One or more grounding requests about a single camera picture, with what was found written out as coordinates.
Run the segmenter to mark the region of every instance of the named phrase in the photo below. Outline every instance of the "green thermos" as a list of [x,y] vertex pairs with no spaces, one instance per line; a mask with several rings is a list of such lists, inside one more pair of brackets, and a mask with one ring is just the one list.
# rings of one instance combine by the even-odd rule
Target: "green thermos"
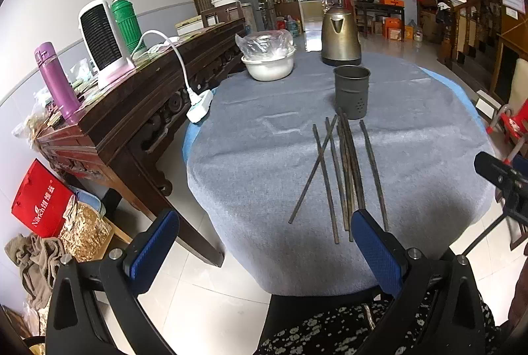
[[[128,52],[132,53],[141,38],[141,30],[139,29],[139,24],[132,3],[128,0],[114,0],[110,8],[114,13],[115,21],[121,30],[123,39],[125,39]],[[142,46],[138,51],[146,50],[147,47],[145,46],[145,43],[142,42]]]

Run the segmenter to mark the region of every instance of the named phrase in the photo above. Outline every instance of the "wooden staircase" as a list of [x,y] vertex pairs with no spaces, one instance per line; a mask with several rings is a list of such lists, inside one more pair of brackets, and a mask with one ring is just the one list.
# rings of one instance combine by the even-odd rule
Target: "wooden staircase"
[[489,91],[495,67],[501,0],[468,0],[455,6],[439,61],[474,91]]

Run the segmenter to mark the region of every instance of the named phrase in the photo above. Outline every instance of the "purple thermos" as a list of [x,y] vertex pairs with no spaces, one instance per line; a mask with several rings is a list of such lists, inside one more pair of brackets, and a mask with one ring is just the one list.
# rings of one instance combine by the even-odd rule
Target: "purple thermos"
[[35,60],[55,104],[60,109],[64,119],[67,120],[78,110],[81,103],[62,70],[51,42],[44,42],[36,48]]

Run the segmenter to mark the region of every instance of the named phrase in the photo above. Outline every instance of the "gray wall trim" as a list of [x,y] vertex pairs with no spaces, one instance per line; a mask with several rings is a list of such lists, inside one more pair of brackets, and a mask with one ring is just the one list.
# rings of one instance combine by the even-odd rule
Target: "gray wall trim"
[[143,16],[143,15],[155,13],[157,11],[163,11],[164,9],[175,8],[176,6],[189,5],[190,3],[192,3],[194,5],[194,2],[192,0],[189,0],[189,2],[174,3],[174,5],[167,5],[167,6],[161,6],[161,7],[156,8],[156,9],[150,9],[148,11],[145,11],[144,13],[136,14],[136,16],[140,17],[140,16]]
[[[152,14],[152,13],[155,13],[157,11],[163,11],[165,9],[170,9],[170,8],[175,8],[175,7],[178,7],[178,6],[184,6],[184,5],[194,5],[194,2],[192,0],[189,0],[188,2],[181,2],[181,3],[174,3],[173,5],[167,5],[167,6],[162,6],[160,8],[156,8],[156,9],[151,9],[151,10],[148,10],[148,11],[145,11],[144,13],[140,13],[138,14],[138,18],[143,16],[143,15],[148,15],[148,14]],[[70,43],[67,47],[65,48],[62,48],[60,51],[57,52],[57,56],[61,56],[63,53],[65,53],[66,51],[70,50],[71,48],[73,48],[74,46],[82,43],[83,39],[78,39],[76,40],[75,42],[72,42]],[[4,104],[4,102],[9,98],[11,97],[11,95],[18,89],[20,88],[20,86],[26,82],[31,76],[33,76],[36,72],[39,71],[39,68],[38,67],[35,67],[33,70],[31,70],[29,73],[27,73],[13,88],[10,89],[10,91],[3,97],[0,98],[0,106],[2,106]]]

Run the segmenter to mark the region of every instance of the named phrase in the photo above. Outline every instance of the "electric kettle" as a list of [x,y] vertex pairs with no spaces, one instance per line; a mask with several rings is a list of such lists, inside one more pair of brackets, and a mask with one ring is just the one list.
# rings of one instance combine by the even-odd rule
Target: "electric kettle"
[[321,31],[321,57],[330,66],[361,64],[361,45],[357,40],[354,13],[341,7],[326,11]]

